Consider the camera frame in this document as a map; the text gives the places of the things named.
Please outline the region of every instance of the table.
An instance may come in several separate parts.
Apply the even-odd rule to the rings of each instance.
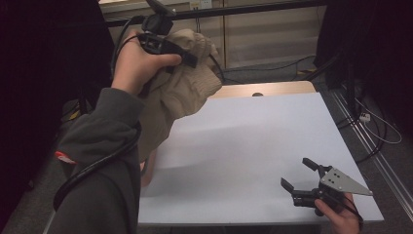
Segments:
[[[288,93],[287,87],[293,94],[281,95]],[[250,97],[253,93],[264,97]],[[174,123],[158,149],[152,182],[141,190],[138,222],[205,226],[326,221],[314,209],[294,207],[280,186],[281,177],[300,190],[318,186],[318,174],[301,163],[304,157],[335,166],[366,186],[311,83],[223,87],[197,114]],[[366,222],[383,220],[373,197],[355,195],[355,202]]]

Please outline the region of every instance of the black cable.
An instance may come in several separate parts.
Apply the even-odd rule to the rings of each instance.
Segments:
[[[87,166],[85,169],[80,171],[79,173],[73,175],[71,178],[65,182],[60,189],[57,191],[55,198],[54,198],[54,209],[55,211],[58,210],[60,207],[61,203],[63,202],[64,198],[66,195],[70,192],[72,188],[74,188],[77,184],[79,184],[82,180],[90,176],[92,173],[95,171],[107,166],[111,162],[113,162],[115,159],[118,159],[120,156],[125,155],[129,151],[133,150],[136,148],[137,141],[140,136],[140,126],[136,128],[136,134],[133,136],[133,138],[124,146],[113,152],[112,154],[97,160],[96,162],[92,163],[91,165]]]
[[[298,72],[298,62],[295,63],[295,74],[294,74],[294,77],[290,81],[294,81],[297,78],[297,72]]]
[[[382,117],[383,117],[383,120],[386,121],[386,115],[385,115],[385,113],[383,112],[383,109],[381,108],[381,106],[380,106],[378,103],[377,103],[377,106],[379,107],[379,111],[380,111],[380,114],[381,114]],[[380,133],[380,132],[379,132],[379,127],[378,127],[378,125],[377,125],[377,122],[375,122],[375,124],[376,124],[376,128],[377,128],[377,132]],[[386,138],[387,132],[388,132],[388,129],[387,129],[387,125],[385,124],[385,125],[384,125],[384,133],[383,133],[383,136],[381,136],[381,138]],[[362,159],[360,159],[360,160],[356,160],[356,164],[363,163],[363,162],[367,161],[368,159],[370,159],[371,157],[373,157],[374,155],[376,155],[377,153],[379,153],[380,150],[382,149],[384,143],[385,143],[385,142],[384,142],[383,140],[378,139],[378,142],[376,143],[376,146],[374,147],[374,149],[373,149],[366,157],[364,157],[364,158],[362,158]]]
[[[284,65],[284,66],[280,66],[280,67],[274,67],[274,68],[250,68],[250,69],[249,69],[249,68],[246,68],[246,69],[239,69],[239,70],[225,70],[224,73],[237,72],[237,71],[268,71],[268,70],[279,70],[279,69],[283,69],[283,68],[292,66],[292,65],[294,65],[295,63],[298,63],[298,62],[300,62],[300,61],[302,61],[302,60],[309,59],[309,58],[314,58],[314,57],[315,57],[315,56],[308,56],[308,57],[305,57],[305,58],[301,58],[301,59],[299,59],[299,60],[297,60],[297,61],[295,61],[295,62],[293,62],[293,63],[290,63],[290,64],[288,64],[288,65]]]
[[[348,199],[346,196],[344,196],[347,200],[350,201],[350,203],[354,206],[355,210],[352,209],[351,207],[347,206],[346,204],[344,204],[342,201],[338,201],[335,197],[330,196],[328,193],[323,193],[323,196],[333,200],[335,203],[337,203],[338,205],[340,205],[342,208],[346,209],[347,211],[353,213],[357,218],[358,218],[358,229],[359,231],[362,230],[363,224],[364,224],[364,219],[362,218],[362,216],[359,214],[356,204],[353,203],[350,199]]]
[[[121,51],[122,51],[122,49],[124,48],[124,46],[125,46],[128,42],[130,42],[131,39],[137,38],[137,37],[138,37],[138,35],[135,35],[135,36],[132,36],[132,37],[128,38],[127,40],[125,40],[125,42],[122,43],[121,47],[119,48],[119,51],[118,51],[118,53],[117,53],[117,55],[116,55],[116,58],[119,56],[119,54],[121,53]]]
[[[66,112],[64,112],[63,114],[61,114],[61,117],[64,117],[64,116],[66,116],[68,113],[76,110],[77,107],[78,107],[78,104],[79,104],[79,101],[75,101],[75,104],[74,104],[72,107],[70,107],[69,110],[67,110]]]
[[[238,80],[229,79],[229,78],[226,78],[225,80],[226,80],[226,81],[232,81],[232,82],[235,82],[235,83],[240,84],[240,85],[244,85],[244,84],[245,84],[244,82],[241,82],[241,81],[238,81]]]
[[[209,54],[210,59],[212,59],[213,63],[215,63],[216,67],[218,67],[219,73],[221,74],[221,82],[224,84],[225,82],[225,76],[224,72],[221,69],[221,66],[219,65],[218,61],[213,57],[213,55]]]
[[[118,59],[118,49],[119,45],[121,44],[122,38],[124,37],[125,32],[127,31],[128,27],[134,23],[137,20],[142,20],[144,19],[144,16],[134,16],[130,18],[125,25],[122,27],[121,34],[118,37],[118,40],[115,44],[115,48],[113,49],[113,54],[112,54],[112,61],[110,62],[110,70],[112,72],[112,79],[115,75],[115,68],[116,68],[116,60]]]

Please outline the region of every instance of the wall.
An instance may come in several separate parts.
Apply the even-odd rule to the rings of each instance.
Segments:
[[[188,11],[188,0],[164,0],[177,12]],[[280,0],[213,0],[214,8],[281,2]],[[144,1],[102,4],[106,19],[152,14]],[[296,60],[316,53],[325,7],[234,15],[200,19],[201,31],[216,45],[225,67]],[[121,27],[110,28],[117,38]],[[196,29],[194,19],[178,20],[171,32]]]

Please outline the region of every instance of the hand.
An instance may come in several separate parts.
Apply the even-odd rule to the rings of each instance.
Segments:
[[[351,193],[345,193],[345,196],[353,202],[353,195]],[[349,212],[347,209],[342,209],[342,211],[336,213],[320,199],[316,199],[315,204],[317,208],[330,219],[331,228],[334,234],[359,233],[358,218],[355,214]],[[355,209],[353,204],[347,199],[344,200],[344,204]]]
[[[136,36],[138,32],[131,30],[127,38]],[[181,63],[179,55],[150,55],[141,47],[137,38],[128,42],[116,61],[115,76],[112,88],[138,95],[143,85],[164,66],[175,66]]]

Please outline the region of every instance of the wire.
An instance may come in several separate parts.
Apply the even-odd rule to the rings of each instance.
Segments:
[[[351,207],[347,206],[346,204],[344,204],[341,201],[338,201],[335,197],[329,195],[328,193],[324,193],[323,196],[333,200],[335,203],[339,204],[341,207],[343,207],[344,209],[346,209],[347,211],[353,213],[357,218],[358,218],[358,229],[359,231],[362,230],[363,224],[364,224],[364,219],[362,218],[362,216],[359,214],[356,204],[353,203],[350,199],[348,199],[350,201],[350,203],[354,206],[355,210],[352,209]]]
[[[212,59],[213,63],[215,63],[216,67],[218,67],[219,73],[221,74],[221,82],[225,82],[224,72],[222,72],[221,66],[219,65],[218,61],[213,57],[213,55],[209,54],[209,57]]]
[[[136,19],[143,19],[144,16],[134,16],[130,18],[125,25],[122,27],[121,34],[119,34],[118,40],[115,44],[115,48],[113,49],[113,54],[112,54],[112,61],[110,62],[110,70],[112,72],[112,79],[115,75],[115,68],[116,68],[116,60],[118,59],[118,49],[119,45],[121,44],[122,38],[124,37],[125,32],[127,31],[128,27],[136,21]]]
[[[383,116],[383,119],[385,119],[386,118],[385,113],[383,112],[383,110],[382,110],[382,108],[380,107],[379,104],[378,104],[378,107],[379,107],[381,115]],[[376,119],[372,118],[372,120],[373,120],[373,122],[376,126],[377,134],[380,135],[380,128],[379,128],[379,125],[377,124]],[[387,125],[385,125],[385,128],[384,128],[383,138],[386,138],[386,136],[387,136]],[[373,157],[374,155],[376,155],[382,149],[383,144],[384,144],[384,142],[382,140],[378,139],[378,141],[376,143],[376,146],[371,150],[371,152],[366,157],[364,157],[360,160],[356,160],[356,164],[360,164],[362,162],[365,162],[368,159],[370,159],[371,157]]]
[[[79,101],[75,101],[75,104],[74,104],[72,107],[70,107],[69,110],[67,110],[66,112],[64,112],[63,114],[61,114],[61,117],[64,117],[64,116],[66,116],[68,113],[70,113],[70,112],[78,109],[78,106],[79,106]]]
[[[60,207],[61,203],[63,202],[64,198],[66,195],[70,192],[72,188],[74,188],[79,182],[90,176],[92,173],[95,171],[107,166],[113,160],[125,155],[126,153],[130,152],[134,148],[136,148],[137,140],[139,139],[140,136],[140,126],[138,125],[136,127],[136,134],[133,136],[133,138],[124,146],[116,150],[114,153],[92,163],[91,165],[87,166],[85,169],[80,171],[79,173],[73,175],[70,177],[67,182],[65,182],[60,189],[57,191],[55,198],[54,198],[54,209],[55,211],[58,210]]]
[[[283,68],[286,68],[286,67],[289,67],[289,66],[292,66],[292,65],[294,65],[294,64],[296,64],[296,63],[298,63],[298,62],[300,62],[300,61],[302,61],[302,60],[305,60],[305,59],[309,59],[309,58],[314,58],[315,56],[308,56],[308,57],[305,57],[305,58],[301,58],[301,59],[299,59],[299,60],[297,60],[297,61],[295,61],[295,62],[293,62],[293,63],[290,63],[290,64],[288,64],[288,65],[284,65],[284,66],[280,66],[280,67],[274,67],[274,68],[246,68],[246,69],[238,69],[238,70],[225,70],[224,71],[224,73],[230,73],[230,72],[237,72],[237,71],[268,71],[268,70],[279,70],[279,69],[283,69]]]
[[[398,143],[400,143],[400,142],[403,140],[400,132],[399,132],[395,127],[393,127],[389,122],[387,122],[386,120],[380,118],[378,115],[376,115],[375,113],[373,113],[372,111],[370,111],[368,108],[366,108],[366,107],[365,107],[360,101],[358,101],[357,99],[356,99],[356,102],[358,102],[358,104],[361,105],[368,113],[372,114],[373,116],[375,116],[375,117],[378,118],[379,120],[383,121],[384,124],[386,124],[387,126],[391,127],[391,128],[394,130],[394,132],[398,134],[399,140],[398,140],[398,141],[388,141],[388,140],[386,140],[386,139],[383,139],[383,138],[377,136],[376,134],[374,134],[374,133],[367,127],[367,125],[366,125],[365,122],[364,122],[364,127],[367,129],[368,132],[370,132],[372,135],[374,135],[374,136],[377,137],[378,139],[384,141],[385,143],[398,144]]]
[[[125,42],[122,43],[122,46],[119,48],[119,51],[118,51],[116,57],[121,53],[121,51],[122,51],[122,49],[124,48],[124,46],[125,46],[128,42],[130,42],[131,39],[137,38],[137,37],[138,37],[138,35],[135,35],[135,36],[132,36],[132,37],[128,38],[127,40],[125,40]]]

